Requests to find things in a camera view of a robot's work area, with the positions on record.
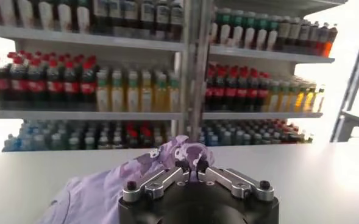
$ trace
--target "shelf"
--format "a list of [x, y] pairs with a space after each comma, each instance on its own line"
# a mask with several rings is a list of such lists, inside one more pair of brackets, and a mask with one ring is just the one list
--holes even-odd
[[319, 118], [322, 113], [235, 113], [235, 112], [206, 112], [203, 120], [257, 120], [257, 119], [288, 119], [288, 118]]
[[183, 43], [168, 41], [142, 40], [81, 33], [66, 33], [7, 26], [0, 26], [0, 37], [21, 40], [40, 40], [62, 43], [90, 44], [96, 46], [131, 47], [161, 51], [182, 51], [184, 48]]
[[324, 58], [314, 55], [289, 54], [283, 52], [257, 51], [243, 48], [211, 46], [210, 53], [213, 55], [228, 55], [234, 57], [263, 58], [281, 61], [295, 61], [297, 63], [332, 63], [334, 58]]
[[181, 113], [0, 110], [0, 119], [168, 121], [179, 120], [181, 118]]

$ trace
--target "white countertop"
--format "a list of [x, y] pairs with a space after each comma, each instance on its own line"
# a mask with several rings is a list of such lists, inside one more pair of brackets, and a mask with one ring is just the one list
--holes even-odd
[[[215, 166], [269, 180], [280, 223], [359, 224], [359, 146], [215, 147]], [[34, 223], [71, 177], [116, 167], [146, 150], [0, 155], [0, 224]]]

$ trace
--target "fabric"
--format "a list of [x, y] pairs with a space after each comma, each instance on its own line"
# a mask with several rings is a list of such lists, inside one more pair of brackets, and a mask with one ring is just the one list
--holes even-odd
[[158, 149], [123, 165], [87, 177], [73, 178], [53, 199], [39, 224], [119, 224], [118, 200], [127, 181], [137, 181], [161, 167], [170, 169], [176, 161], [188, 161], [192, 170], [200, 159], [210, 165], [214, 157], [206, 146], [188, 143], [187, 136], [177, 136]]

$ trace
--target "juice bottle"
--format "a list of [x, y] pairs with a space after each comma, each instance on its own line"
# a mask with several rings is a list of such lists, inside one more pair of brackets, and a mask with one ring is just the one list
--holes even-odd
[[128, 112], [137, 112], [138, 111], [138, 80], [137, 72], [129, 72], [129, 81], [128, 81], [128, 92], [127, 92], [127, 108]]
[[152, 86], [151, 73], [148, 70], [142, 72], [141, 91], [140, 91], [140, 111], [152, 111]]
[[108, 72], [100, 71], [97, 73], [98, 89], [96, 91], [96, 101], [98, 103], [98, 111], [111, 111], [110, 85], [108, 84]]
[[166, 111], [167, 105], [167, 76], [162, 72], [157, 74], [157, 84], [155, 87], [155, 111]]
[[172, 72], [169, 79], [169, 110], [179, 112], [179, 76]]

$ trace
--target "soda bottle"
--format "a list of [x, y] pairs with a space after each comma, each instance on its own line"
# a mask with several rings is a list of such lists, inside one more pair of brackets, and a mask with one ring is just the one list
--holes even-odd
[[247, 99], [247, 91], [248, 91], [248, 84], [247, 84], [247, 76], [248, 76], [248, 68], [243, 67], [240, 68], [240, 76], [238, 78], [238, 91], [236, 97], [236, 111], [244, 111], [246, 99]]
[[258, 97], [258, 71], [254, 68], [250, 70], [250, 77], [248, 78], [248, 94], [246, 97], [245, 110], [253, 112], [255, 110], [255, 102]]
[[64, 102], [64, 75], [59, 71], [56, 60], [49, 61], [49, 68], [47, 70], [47, 81], [49, 99], [55, 106], [60, 107], [61, 102]]
[[48, 90], [46, 89], [45, 73], [40, 68], [40, 64], [40, 59], [33, 59], [30, 62], [27, 78], [29, 79], [29, 90], [32, 100], [35, 101], [36, 106], [43, 107], [48, 100]]
[[232, 67], [230, 74], [226, 78], [225, 104], [228, 110], [235, 109], [236, 95], [238, 87], [238, 67]]

